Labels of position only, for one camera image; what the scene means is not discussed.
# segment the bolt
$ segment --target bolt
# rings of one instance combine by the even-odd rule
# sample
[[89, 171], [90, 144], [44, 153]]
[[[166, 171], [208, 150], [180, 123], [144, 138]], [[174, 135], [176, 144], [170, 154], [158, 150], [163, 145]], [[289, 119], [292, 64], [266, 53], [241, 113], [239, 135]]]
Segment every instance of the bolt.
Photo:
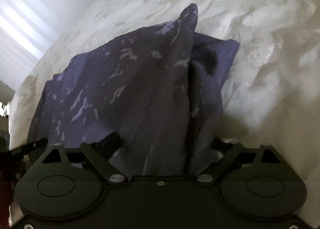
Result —
[[125, 177], [124, 175], [121, 175], [121, 174], [114, 174], [109, 177], [109, 180], [113, 183], [120, 183], [125, 180]]
[[157, 182], [157, 185], [158, 185], [158, 186], [164, 186], [164, 185], [165, 185], [165, 182], [164, 182], [164, 181], [158, 181], [158, 182]]
[[23, 229], [34, 229], [32, 225], [26, 224]]
[[202, 183], [209, 183], [213, 180], [213, 177], [209, 174], [201, 174], [197, 177], [198, 181], [199, 182], [202, 182]]

